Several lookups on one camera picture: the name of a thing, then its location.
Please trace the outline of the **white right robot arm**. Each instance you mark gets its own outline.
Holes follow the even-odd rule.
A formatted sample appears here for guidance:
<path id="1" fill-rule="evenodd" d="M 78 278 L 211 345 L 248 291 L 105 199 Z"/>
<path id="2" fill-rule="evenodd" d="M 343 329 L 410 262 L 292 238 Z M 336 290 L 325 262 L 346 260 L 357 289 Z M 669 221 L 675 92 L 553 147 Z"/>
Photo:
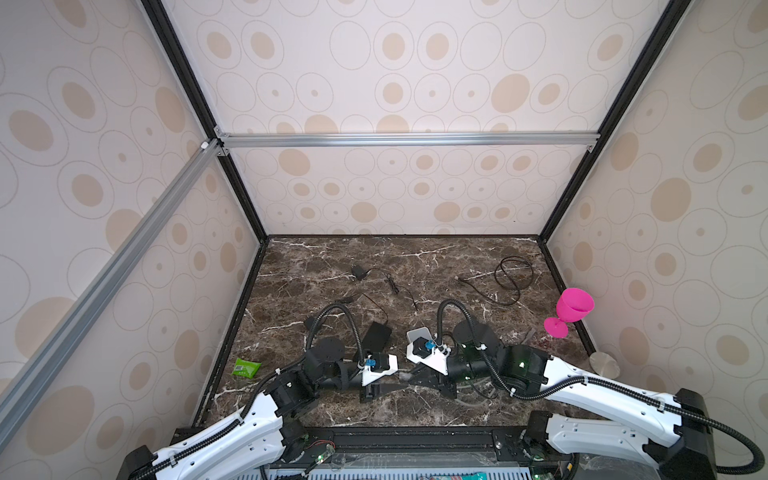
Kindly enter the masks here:
<path id="1" fill-rule="evenodd" d="M 532 413 L 522 437 L 530 457 L 546 451 L 612 457 L 652 467 L 662 479 L 751 475 L 765 466 L 760 447 L 710 418 L 698 393 L 638 389 L 528 345 L 505 345 L 457 300 L 439 304 L 434 332 L 419 328 L 407 338 L 414 375 L 448 396 L 461 382 L 488 380 L 513 400 L 552 400 L 595 414 L 579 420 Z"/>

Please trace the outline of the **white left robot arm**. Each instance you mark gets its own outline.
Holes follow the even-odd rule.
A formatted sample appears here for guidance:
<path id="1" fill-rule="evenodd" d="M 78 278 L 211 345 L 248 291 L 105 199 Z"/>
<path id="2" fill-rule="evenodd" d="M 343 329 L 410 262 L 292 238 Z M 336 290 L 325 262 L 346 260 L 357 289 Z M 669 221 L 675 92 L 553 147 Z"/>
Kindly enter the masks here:
<path id="1" fill-rule="evenodd" d="M 357 360 L 346 362 L 337 337 L 318 343 L 315 336 L 328 315 L 339 311 L 351 330 Z M 141 446 L 126 455 L 119 479 L 231 479 L 281 458 L 302 455 L 306 431 L 298 418 L 319 401 L 327 387 L 366 389 L 398 372 L 393 354 L 366 349 L 349 308 L 332 303 L 316 315 L 304 352 L 250 390 L 244 406 L 214 425 L 173 445 L 151 452 Z"/>

